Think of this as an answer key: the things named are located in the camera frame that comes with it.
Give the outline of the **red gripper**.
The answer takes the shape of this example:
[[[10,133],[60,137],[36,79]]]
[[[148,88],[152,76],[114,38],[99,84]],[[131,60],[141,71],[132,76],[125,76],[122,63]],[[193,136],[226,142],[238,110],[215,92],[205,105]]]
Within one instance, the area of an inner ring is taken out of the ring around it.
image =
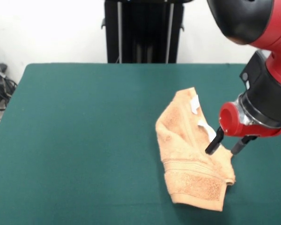
[[[219,112],[220,127],[216,131],[216,136],[208,145],[205,153],[213,155],[219,148],[223,140],[223,132],[226,136],[243,137],[231,149],[233,155],[237,155],[250,141],[257,137],[272,137],[281,134],[281,128],[267,128],[262,125],[246,125],[241,122],[241,114],[235,103],[225,103]]]

